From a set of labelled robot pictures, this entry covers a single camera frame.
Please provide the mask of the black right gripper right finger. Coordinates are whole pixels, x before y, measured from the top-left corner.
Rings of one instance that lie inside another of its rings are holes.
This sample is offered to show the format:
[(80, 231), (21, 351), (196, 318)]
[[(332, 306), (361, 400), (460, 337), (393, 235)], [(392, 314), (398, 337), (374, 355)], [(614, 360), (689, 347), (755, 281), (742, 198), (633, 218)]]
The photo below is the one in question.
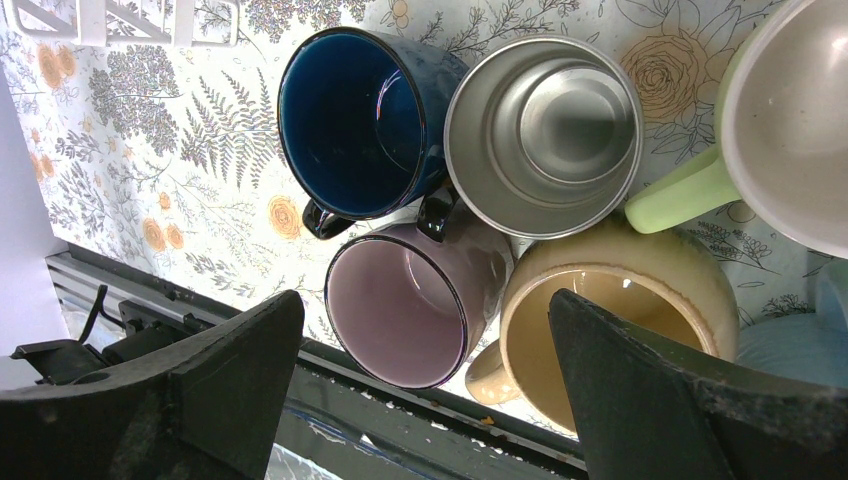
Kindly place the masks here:
[(847, 392), (738, 366), (566, 289), (549, 325), (593, 479), (843, 479)]

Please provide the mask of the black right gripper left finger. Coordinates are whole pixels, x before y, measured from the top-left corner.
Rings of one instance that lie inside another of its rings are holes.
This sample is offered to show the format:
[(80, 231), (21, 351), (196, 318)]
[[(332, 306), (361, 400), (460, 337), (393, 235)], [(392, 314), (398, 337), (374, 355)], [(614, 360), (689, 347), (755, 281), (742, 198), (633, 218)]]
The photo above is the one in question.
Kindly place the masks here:
[(261, 479), (302, 340), (284, 291), (64, 386), (1, 396), (5, 479)]

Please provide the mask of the beige ceramic teapot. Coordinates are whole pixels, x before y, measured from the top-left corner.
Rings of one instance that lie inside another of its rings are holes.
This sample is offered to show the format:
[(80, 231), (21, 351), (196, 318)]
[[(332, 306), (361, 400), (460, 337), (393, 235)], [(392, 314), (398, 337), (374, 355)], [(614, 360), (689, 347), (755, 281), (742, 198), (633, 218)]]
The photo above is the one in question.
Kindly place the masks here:
[(712, 252), (679, 228), (641, 234), (611, 215), (584, 232), (536, 242), (518, 260), (499, 338), (465, 375), (476, 401), (523, 398), (555, 428), (577, 432), (549, 325), (549, 304), (561, 289), (709, 355), (737, 356), (736, 297)]

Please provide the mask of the light blue cup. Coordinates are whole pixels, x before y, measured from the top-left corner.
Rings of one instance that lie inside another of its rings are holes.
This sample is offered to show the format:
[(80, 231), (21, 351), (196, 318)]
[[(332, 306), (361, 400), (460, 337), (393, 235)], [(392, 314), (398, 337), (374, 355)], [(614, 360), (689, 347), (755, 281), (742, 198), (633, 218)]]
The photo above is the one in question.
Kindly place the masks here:
[(788, 315), (740, 333), (738, 365), (784, 378), (847, 386), (847, 261), (824, 266), (814, 311)]

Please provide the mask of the mauve pink cup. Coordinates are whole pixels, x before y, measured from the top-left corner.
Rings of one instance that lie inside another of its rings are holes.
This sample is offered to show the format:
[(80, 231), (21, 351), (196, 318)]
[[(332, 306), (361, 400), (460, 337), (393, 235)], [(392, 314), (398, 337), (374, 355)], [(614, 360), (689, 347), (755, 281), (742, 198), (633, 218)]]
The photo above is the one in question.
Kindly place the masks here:
[(344, 244), (324, 298), (343, 349), (398, 388), (440, 386), (495, 319), (514, 267), (507, 236), (478, 218), (457, 189), (423, 198), (416, 217)]

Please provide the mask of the cream brown steel tumbler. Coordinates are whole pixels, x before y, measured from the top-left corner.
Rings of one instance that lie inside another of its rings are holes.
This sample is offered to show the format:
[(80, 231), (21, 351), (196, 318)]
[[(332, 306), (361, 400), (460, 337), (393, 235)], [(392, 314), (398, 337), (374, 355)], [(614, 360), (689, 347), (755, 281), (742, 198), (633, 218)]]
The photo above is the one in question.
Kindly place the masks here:
[(563, 238), (624, 199), (644, 150), (633, 81), (587, 42), (511, 40), (470, 69), (444, 124), (452, 183), (485, 223), (512, 236)]

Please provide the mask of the light green mug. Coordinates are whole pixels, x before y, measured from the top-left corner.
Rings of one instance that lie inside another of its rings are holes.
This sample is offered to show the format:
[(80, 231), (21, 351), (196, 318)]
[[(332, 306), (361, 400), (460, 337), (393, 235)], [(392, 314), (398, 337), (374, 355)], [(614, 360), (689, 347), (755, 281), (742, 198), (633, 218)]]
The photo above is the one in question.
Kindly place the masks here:
[(847, 5), (785, 1), (743, 42), (719, 85), (716, 142), (633, 196), (637, 231), (735, 200), (807, 248), (847, 254)]

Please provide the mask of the dark blue mug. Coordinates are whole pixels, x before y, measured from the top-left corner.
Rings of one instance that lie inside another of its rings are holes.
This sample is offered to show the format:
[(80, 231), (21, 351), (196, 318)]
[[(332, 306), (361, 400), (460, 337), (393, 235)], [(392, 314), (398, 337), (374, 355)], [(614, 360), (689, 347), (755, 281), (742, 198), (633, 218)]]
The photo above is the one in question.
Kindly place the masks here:
[(314, 237), (438, 196), (447, 112), (468, 70), (441, 48), (354, 27), (295, 50), (279, 87), (279, 138), (310, 198), (302, 221)]

